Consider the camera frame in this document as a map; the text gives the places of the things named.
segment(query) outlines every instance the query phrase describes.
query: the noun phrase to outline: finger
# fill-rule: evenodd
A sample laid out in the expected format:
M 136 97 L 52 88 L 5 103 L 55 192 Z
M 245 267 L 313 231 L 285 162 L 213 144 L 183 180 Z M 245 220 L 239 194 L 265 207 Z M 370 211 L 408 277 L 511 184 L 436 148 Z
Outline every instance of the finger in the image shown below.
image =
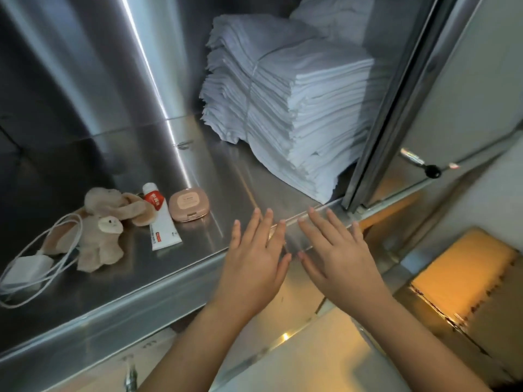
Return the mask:
M 302 218 L 297 220 L 297 224 L 300 226 L 300 229 L 303 231 L 305 236 L 309 238 L 312 247 L 317 250 L 320 256 L 327 255 L 332 245 L 323 236 L 320 230 L 314 227 L 311 223 L 307 223 Z
M 300 259 L 303 268 L 311 278 L 312 283 L 314 283 L 318 289 L 320 286 L 323 286 L 326 278 L 320 269 L 316 266 L 316 264 L 314 264 L 314 261 L 312 261 L 309 255 L 305 254 L 304 252 L 298 252 L 297 256 Z
M 265 212 L 265 217 L 261 221 L 260 225 L 258 226 L 258 229 L 256 230 L 256 234 L 253 238 L 253 244 L 258 247 L 265 248 L 265 245 L 267 244 L 267 240 L 269 239 L 269 232 L 270 228 L 272 226 L 272 217 L 274 213 L 269 208 Z
M 342 236 L 344 240 L 354 242 L 354 238 L 352 237 L 352 234 L 347 230 L 347 227 L 345 227 L 343 223 L 339 221 L 339 218 L 337 218 L 334 212 L 330 209 L 327 209 L 327 219 L 334 226 L 334 228 L 336 228 L 336 230 L 339 232 L 339 234 Z
M 273 259 L 278 259 L 285 243 L 285 220 L 280 220 L 274 234 L 270 238 L 267 244 L 267 250 L 269 251 Z
M 287 275 L 287 270 L 289 270 L 291 260 L 291 253 L 287 253 L 278 264 L 278 268 L 276 269 L 276 286 L 278 287 L 278 290 L 285 280 L 285 276 Z
M 309 218 L 311 222 L 321 231 L 323 236 L 332 244 L 342 243 L 343 238 L 339 234 L 338 230 L 334 226 L 325 220 L 320 214 L 314 210 L 314 208 L 309 208 Z
M 241 244 L 249 244 L 251 243 L 254 233 L 256 232 L 256 229 L 258 228 L 258 224 L 260 222 L 260 209 L 257 207 L 253 211 L 253 215 L 251 216 L 251 220 L 249 221 L 249 224 L 247 224 L 247 228 L 245 229 L 245 232 L 243 233 L 242 243 Z
M 352 236 L 354 237 L 354 240 L 356 243 L 362 243 L 365 242 L 363 239 L 363 232 L 361 231 L 361 228 L 359 226 L 358 222 L 352 222 Z
M 235 220 L 232 225 L 231 243 L 229 243 L 229 249 L 236 249 L 239 243 L 242 241 L 242 230 L 239 224 L 239 220 Z

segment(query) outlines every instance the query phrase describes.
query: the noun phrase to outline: left hand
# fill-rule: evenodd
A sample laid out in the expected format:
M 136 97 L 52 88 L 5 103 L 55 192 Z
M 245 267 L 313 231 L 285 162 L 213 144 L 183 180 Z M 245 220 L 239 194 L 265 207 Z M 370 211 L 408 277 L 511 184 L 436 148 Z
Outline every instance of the left hand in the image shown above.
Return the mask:
M 268 209 L 260 223 L 260 209 L 254 209 L 245 233 L 234 222 L 229 251 L 210 305 L 224 310 L 231 320 L 243 324 L 263 310 L 284 282 L 292 255 L 278 262 L 285 242 L 285 220 L 278 223 L 269 241 L 273 213 Z

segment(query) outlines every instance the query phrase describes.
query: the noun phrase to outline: door frame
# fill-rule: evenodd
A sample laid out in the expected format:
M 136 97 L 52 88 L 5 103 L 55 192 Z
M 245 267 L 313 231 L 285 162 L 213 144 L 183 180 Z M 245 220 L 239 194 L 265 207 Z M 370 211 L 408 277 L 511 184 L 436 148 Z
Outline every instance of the door frame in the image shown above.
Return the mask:
M 419 14 L 342 200 L 355 212 L 369 203 L 437 77 L 482 0 L 434 0 Z

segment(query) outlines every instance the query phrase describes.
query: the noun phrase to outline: plush toy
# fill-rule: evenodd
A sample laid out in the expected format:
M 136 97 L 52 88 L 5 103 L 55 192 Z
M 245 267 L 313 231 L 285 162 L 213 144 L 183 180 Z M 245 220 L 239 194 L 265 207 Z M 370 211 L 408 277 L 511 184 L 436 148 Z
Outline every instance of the plush toy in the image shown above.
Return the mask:
M 77 269 L 84 272 L 92 272 L 104 264 L 114 264 L 123 257 L 123 250 L 118 244 L 123 231 L 121 220 L 131 219 L 134 225 L 141 227 L 156 218 L 152 204 L 137 195 L 122 194 L 118 190 L 92 188 L 85 194 L 84 204 L 76 211 L 83 218 Z M 74 225 L 67 231 L 62 230 L 60 236 L 44 243 L 44 254 L 66 253 L 78 228 L 79 225 Z

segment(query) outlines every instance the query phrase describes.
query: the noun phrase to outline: hand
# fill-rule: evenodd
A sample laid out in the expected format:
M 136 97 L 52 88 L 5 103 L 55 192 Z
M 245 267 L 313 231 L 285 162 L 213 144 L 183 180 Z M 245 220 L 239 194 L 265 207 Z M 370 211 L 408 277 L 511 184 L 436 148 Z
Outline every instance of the hand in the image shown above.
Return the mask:
M 211 303 L 227 312 L 232 320 L 247 323 L 276 296 L 289 269 L 291 254 L 278 263 L 285 242 L 285 220 L 269 238 L 272 210 L 260 223 L 260 209 L 254 209 L 245 233 L 234 222 L 229 251 L 218 288 Z
M 303 219 L 299 226 L 322 258 L 325 272 L 303 252 L 298 253 L 303 267 L 317 288 L 342 311 L 358 321 L 373 308 L 388 303 L 392 296 L 383 283 L 358 223 L 352 234 L 327 210 L 328 221 L 314 209 L 309 217 L 315 227 Z

